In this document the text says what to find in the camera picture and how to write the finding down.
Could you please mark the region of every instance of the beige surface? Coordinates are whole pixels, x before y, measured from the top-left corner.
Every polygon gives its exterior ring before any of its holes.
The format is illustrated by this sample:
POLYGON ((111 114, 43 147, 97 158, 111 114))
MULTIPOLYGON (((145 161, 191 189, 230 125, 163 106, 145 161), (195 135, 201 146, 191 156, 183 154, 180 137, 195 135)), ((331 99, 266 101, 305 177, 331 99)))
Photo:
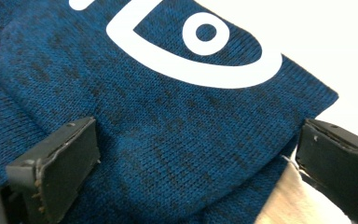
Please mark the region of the beige surface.
POLYGON ((256 223, 351 224, 341 210, 301 180, 291 163, 287 165, 256 223))

